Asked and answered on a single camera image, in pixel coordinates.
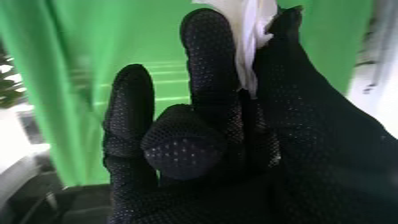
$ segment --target gloved hand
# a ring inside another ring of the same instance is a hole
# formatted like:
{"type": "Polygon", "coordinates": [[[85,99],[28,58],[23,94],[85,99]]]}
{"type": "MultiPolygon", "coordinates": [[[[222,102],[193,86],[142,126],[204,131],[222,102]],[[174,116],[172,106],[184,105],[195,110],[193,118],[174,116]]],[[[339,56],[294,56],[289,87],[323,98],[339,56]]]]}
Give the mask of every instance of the gloved hand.
{"type": "Polygon", "coordinates": [[[254,63],[252,147],[280,153],[273,206],[286,223],[398,223],[398,141],[314,69],[298,43],[300,11],[275,20],[254,63]]]}
{"type": "Polygon", "coordinates": [[[191,106],[154,124],[149,74],[138,65],[120,71],[103,142],[110,223],[396,223],[398,143],[314,70],[298,25],[296,8],[257,52],[255,101],[238,100],[230,28],[207,9],[181,29],[191,106]]]}
{"type": "Polygon", "coordinates": [[[232,34],[213,10],[186,16],[181,41],[191,105],[172,106],[152,123],[154,93],[143,67],[129,65],[113,82],[103,140],[110,223],[213,223],[230,220],[223,213],[236,213],[241,206],[248,212],[262,208],[230,203],[241,198],[245,202],[245,193],[230,199],[227,193],[243,178],[243,124],[232,34]]]}

